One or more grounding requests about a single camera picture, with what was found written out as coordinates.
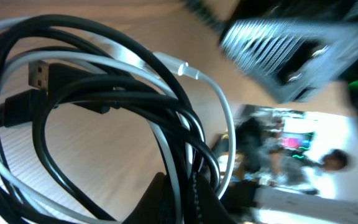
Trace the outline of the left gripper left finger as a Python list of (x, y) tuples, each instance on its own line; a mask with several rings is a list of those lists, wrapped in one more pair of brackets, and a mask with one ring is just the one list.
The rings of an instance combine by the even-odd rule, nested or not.
[(174, 224), (175, 203), (169, 178), (158, 172), (123, 224)]

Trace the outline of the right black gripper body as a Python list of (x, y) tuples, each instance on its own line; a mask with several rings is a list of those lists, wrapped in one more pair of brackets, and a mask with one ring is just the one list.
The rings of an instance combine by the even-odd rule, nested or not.
[(278, 103), (309, 100), (358, 61), (356, 0), (243, 0), (226, 20), (206, 1), (184, 5)]

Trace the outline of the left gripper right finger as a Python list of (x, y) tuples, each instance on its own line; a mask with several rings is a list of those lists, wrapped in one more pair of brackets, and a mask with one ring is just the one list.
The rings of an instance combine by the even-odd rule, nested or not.
[(202, 175), (194, 172), (189, 181), (188, 223), (236, 224)]

